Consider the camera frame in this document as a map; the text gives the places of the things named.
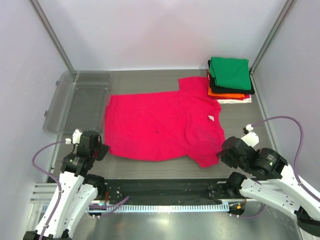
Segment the clear plastic bin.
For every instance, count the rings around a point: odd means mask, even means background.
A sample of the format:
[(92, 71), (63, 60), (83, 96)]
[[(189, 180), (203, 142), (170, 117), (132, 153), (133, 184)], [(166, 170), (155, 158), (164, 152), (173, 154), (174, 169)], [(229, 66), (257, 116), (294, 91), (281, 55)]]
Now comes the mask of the clear plastic bin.
[(111, 85), (109, 71), (64, 72), (45, 112), (43, 130), (65, 135), (75, 129), (101, 133)]

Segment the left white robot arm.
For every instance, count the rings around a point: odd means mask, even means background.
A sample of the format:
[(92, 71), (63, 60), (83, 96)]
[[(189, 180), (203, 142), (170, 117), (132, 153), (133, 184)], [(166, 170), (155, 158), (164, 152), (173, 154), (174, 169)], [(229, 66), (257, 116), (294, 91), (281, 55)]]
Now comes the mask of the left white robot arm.
[(49, 175), (57, 187), (35, 229), (24, 234), (25, 240), (72, 239), (91, 202), (106, 195), (105, 179), (88, 173), (110, 149), (103, 144), (100, 134), (76, 129), (63, 143), (72, 144), (73, 150), (63, 159), (59, 177)]

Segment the crimson red t-shirt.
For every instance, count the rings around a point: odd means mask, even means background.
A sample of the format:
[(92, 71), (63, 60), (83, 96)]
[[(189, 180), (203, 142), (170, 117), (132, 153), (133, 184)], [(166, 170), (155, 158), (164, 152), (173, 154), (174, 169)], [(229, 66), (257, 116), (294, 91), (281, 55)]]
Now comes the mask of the crimson red t-shirt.
[(202, 168), (219, 162), (225, 132), (221, 106), (208, 96), (208, 79), (178, 83), (177, 91), (111, 96), (104, 126), (111, 154), (151, 162), (187, 156)]

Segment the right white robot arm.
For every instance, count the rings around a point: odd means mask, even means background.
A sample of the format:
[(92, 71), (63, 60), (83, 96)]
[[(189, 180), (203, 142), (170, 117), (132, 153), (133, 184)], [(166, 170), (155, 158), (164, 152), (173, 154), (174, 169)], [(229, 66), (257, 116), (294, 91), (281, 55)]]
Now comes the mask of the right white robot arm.
[(310, 235), (320, 235), (320, 193), (305, 182), (276, 151), (255, 150), (257, 136), (229, 137), (217, 154), (230, 168), (240, 168), (253, 175), (251, 179), (233, 172), (226, 181), (225, 191), (231, 198), (238, 196), (257, 200), (296, 221)]

